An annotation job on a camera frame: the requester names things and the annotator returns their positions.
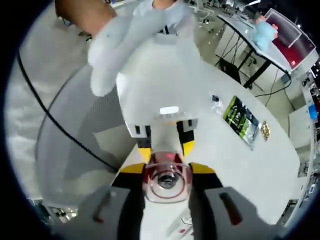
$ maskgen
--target black cable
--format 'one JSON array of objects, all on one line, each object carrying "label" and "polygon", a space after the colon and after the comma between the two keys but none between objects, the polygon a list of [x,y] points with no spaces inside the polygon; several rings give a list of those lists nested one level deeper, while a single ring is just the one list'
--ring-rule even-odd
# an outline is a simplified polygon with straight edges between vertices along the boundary
[{"label": "black cable", "polygon": [[255,97],[257,98],[257,97],[261,97],[261,96],[269,96],[269,95],[276,94],[276,93],[278,93],[278,92],[280,92],[280,91],[285,90],[286,88],[288,88],[288,87],[291,85],[291,83],[292,83],[292,79],[291,79],[291,77],[290,77],[290,82],[289,82],[289,84],[288,84],[287,86],[285,86],[285,87],[283,87],[283,88],[281,88],[281,89],[279,89],[279,90],[277,90],[277,91],[270,92],[270,93],[266,93],[266,94],[260,94],[260,95],[257,95],[257,96],[255,96]]},{"label": "black cable", "polygon": [[169,30],[168,30],[167,25],[165,25],[165,26],[164,26],[164,30],[165,30],[165,34],[167,34],[167,35],[168,35],[168,34],[169,34]]},{"label": "black cable", "polygon": [[227,48],[228,48],[228,46],[229,46],[229,43],[230,43],[231,39],[234,37],[235,33],[236,33],[236,32],[234,31],[233,34],[232,34],[232,36],[230,37],[228,43],[226,44],[225,49],[223,50],[223,52],[222,52],[222,54],[221,54],[221,58],[224,57],[224,54],[225,54],[225,52],[226,52],[226,50],[227,50]]},{"label": "black cable", "polygon": [[[242,42],[239,44],[238,48],[240,48],[241,44],[243,44],[243,43],[244,43],[244,40],[242,40]],[[233,45],[233,47],[224,56],[222,56],[214,66],[217,66],[217,64],[220,63],[220,60],[223,59],[225,56],[227,56],[235,48],[236,45],[237,45],[237,43],[235,45]]]},{"label": "black cable", "polygon": [[234,55],[232,58],[232,64],[235,64],[235,61],[236,61],[237,51],[238,51],[238,48],[240,47],[240,45],[238,46],[239,40],[240,40],[240,35],[238,36],[238,40],[235,43],[235,50],[234,50]]},{"label": "black cable", "polygon": [[88,154],[90,154],[92,157],[94,157],[95,159],[97,159],[99,162],[101,162],[102,164],[108,166],[109,168],[111,168],[112,170],[114,170],[115,172],[118,171],[117,168],[115,168],[114,166],[110,165],[109,163],[103,161],[100,157],[98,157],[97,155],[95,155],[91,150],[89,150],[87,147],[85,147],[81,142],[79,142],[77,139],[75,139],[73,136],[71,136],[56,120],[55,118],[51,115],[51,113],[48,111],[48,109],[46,108],[46,106],[44,105],[44,103],[42,102],[41,98],[39,97],[36,89],[34,88],[34,86],[32,85],[30,78],[27,75],[27,72],[24,68],[24,65],[22,63],[21,60],[21,56],[20,56],[20,52],[18,52],[17,55],[17,61],[18,61],[18,65],[19,68],[22,72],[22,75],[26,81],[26,83],[28,84],[31,92],[33,93],[35,99],[37,100],[37,102],[39,103],[40,107],[42,108],[42,110],[45,112],[45,114],[47,115],[47,117],[54,123],[54,125],[65,135],[67,136],[70,140],[72,140],[75,144],[77,144],[80,148],[82,148],[83,150],[85,150]]},{"label": "black cable", "polygon": [[290,138],[290,117],[288,116],[288,138]]},{"label": "black cable", "polygon": [[[274,80],[273,80],[273,83],[272,83],[272,86],[271,86],[270,93],[272,93],[272,90],[274,89],[274,85],[275,85],[276,80],[277,80],[278,72],[279,72],[279,68],[278,68],[278,70],[276,71],[276,74],[275,74],[275,77],[274,77]],[[269,103],[269,101],[270,101],[270,99],[271,99],[271,96],[272,96],[272,94],[269,96],[268,100],[266,101],[265,106],[268,105],[268,103]]]},{"label": "black cable", "polygon": [[286,98],[288,99],[288,101],[289,101],[289,103],[290,103],[290,105],[291,105],[292,109],[295,111],[295,110],[296,110],[296,108],[295,108],[295,106],[293,105],[293,103],[291,102],[290,98],[288,97],[287,92],[285,91],[284,93],[285,93],[285,96],[286,96]]}]

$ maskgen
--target green package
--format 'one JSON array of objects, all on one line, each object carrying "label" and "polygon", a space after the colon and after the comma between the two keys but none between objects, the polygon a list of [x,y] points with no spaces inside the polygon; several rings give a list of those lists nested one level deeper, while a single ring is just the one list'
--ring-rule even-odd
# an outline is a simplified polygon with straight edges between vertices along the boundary
[{"label": "green package", "polygon": [[260,123],[237,96],[232,98],[223,118],[253,150]]}]

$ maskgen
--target white table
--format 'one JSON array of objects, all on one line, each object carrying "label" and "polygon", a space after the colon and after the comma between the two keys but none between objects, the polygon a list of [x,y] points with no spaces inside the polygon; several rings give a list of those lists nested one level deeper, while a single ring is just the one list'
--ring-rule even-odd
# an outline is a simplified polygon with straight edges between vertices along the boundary
[{"label": "white table", "polygon": [[[141,58],[136,56],[134,60],[128,60],[129,63],[136,64],[138,68],[133,68],[132,65],[121,73],[122,89],[120,92],[125,91],[123,80],[126,78],[124,76],[129,75],[130,72],[133,72],[133,75],[134,73],[143,75],[150,71],[149,67],[142,64],[144,61],[151,61],[154,58],[153,54],[155,54],[157,63],[161,64],[161,53],[168,54],[165,49],[161,48],[154,51],[143,54]],[[165,62],[164,64],[172,67],[173,63]],[[250,150],[246,143],[223,120],[223,117],[208,108],[206,114],[202,114],[198,119],[198,126],[194,131],[195,147],[185,161],[187,163],[205,164],[213,168],[224,186],[231,186],[236,189],[256,206],[260,218],[268,224],[275,224],[292,195],[294,180],[297,178],[300,163],[299,157],[285,131],[265,106],[247,89],[214,66],[199,60],[192,62],[192,65],[176,68],[179,68],[179,66],[171,69],[172,74],[184,70],[181,74],[188,76],[186,73],[189,72],[190,68],[196,71],[194,74],[194,77],[197,77],[194,81],[195,84],[189,87],[193,87],[194,93],[197,94],[189,96],[191,99],[202,98],[203,96],[211,99],[211,95],[216,94],[223,102],[222,110],[224,112],[233,96],[236,95],[260,122],[267,121],[269,124],[271,134],[268,141],[265,142],[262,135],[259,134],[254,150]],[[154,88],[158,89],[158,93],[162,93],[161,97],[163,99],[170,98],[165,92],[161,92],[159,82],[154,83],[161,76],[166,76],[163,69],[155,69],[152,71],[152,75],[153,78],[141,77],[135,79],[135,85],[130,86],[135,88],[133,91],[136,94],[138,94],[136,91],[142,90],[140,95],[143,95],[143,97],[140,97],[140,101],[138,97],[134,98],[128,92],[125,95],[126,97],[120,94],[119,101],[125,121],[128,117],[126,110],[139,114],[139,111],[143,111],[143,109],[152,109],[153,99],[156,96]],[[130,77],[127,80],[128,83],[132,82]],[[170,79],[170,83],[171,86],[190,84],[189,78],[178,76]],[[144,159],[138,153],[136,146],[123,166],[143,161]],[[156,204],[146,201],[141,223],[141,239],[150,239],[150,236],[153,236],[152,239],[155,239],[155,236],[157,236],[156,239],[165,239],[166,231],[172,224],[171,221],[168,221],[168,215],[170,215],[170,219],[175,220],[187,207],[187,201],[175,204]]]},{"label": "white table", "polygon": [[276,47],[276,45],[271,42],[268,49],[266,51],[260,50],[257,45],[251,40],[252,31],[254,28],[245,24],[244,21],[232,18],[225,15],[218,15],[222,21],[224,21],[229,27],[231,27],[242,39],[250,46],[251,51],[247,54],[246,58],[238,67],[238,70],[243,66],[248,57],[252,52],[255,52],[258,56],[264,58],[265,63],[258,69],[258,71],[250,77],[250,79],[244,84],[245,88],[248,88],[269,66],[270,64],[275,65],[277,68],[282,70],[283,72],[290,74],[293,69],[290,66],[290,63],[285,58],[285,56],[281,53],[281,51]]}]

